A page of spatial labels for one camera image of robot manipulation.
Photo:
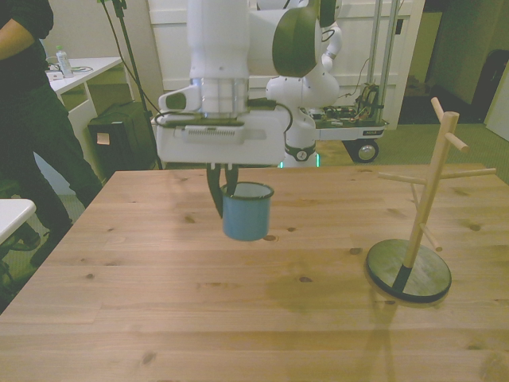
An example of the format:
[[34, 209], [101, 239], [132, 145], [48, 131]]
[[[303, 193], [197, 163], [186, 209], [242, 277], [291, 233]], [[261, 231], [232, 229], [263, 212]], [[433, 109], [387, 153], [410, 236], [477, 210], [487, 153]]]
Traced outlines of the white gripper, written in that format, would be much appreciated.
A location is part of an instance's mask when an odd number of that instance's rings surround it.
[[223, 217], [220, 186], [225, 165], [226, 194], [235, 193], [239, 165], [277, 165], [285, 157], [286, 113], [251, 111], [236, 120], [204, 124], [181, 119], [175, 127], [157, 127], [157, 154], [164, 162], [207, 164], [207, 182], [217, 212]]

